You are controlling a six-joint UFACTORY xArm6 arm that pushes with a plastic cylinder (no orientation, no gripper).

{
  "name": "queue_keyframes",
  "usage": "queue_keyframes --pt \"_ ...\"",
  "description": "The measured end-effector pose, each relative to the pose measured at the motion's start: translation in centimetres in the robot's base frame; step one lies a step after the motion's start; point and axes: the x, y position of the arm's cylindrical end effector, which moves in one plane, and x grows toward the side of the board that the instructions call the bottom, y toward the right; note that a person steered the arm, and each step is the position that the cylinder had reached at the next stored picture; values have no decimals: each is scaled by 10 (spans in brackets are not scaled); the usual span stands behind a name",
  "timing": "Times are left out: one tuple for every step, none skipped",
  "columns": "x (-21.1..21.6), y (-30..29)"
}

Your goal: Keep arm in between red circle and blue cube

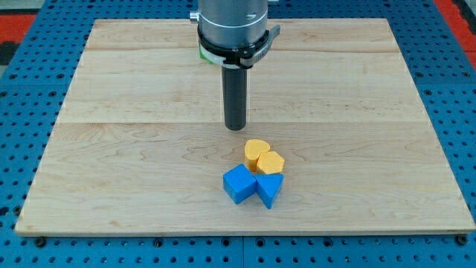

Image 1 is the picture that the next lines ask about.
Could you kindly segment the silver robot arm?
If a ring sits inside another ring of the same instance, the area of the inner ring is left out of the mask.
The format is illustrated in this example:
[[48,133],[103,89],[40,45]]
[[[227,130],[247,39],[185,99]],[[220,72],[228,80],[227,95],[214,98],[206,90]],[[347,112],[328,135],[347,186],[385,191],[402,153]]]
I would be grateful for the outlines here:
[[267,30],[267,0],[198,0],[191,22],[201,37],[221,48],[244,48],[257,42]]

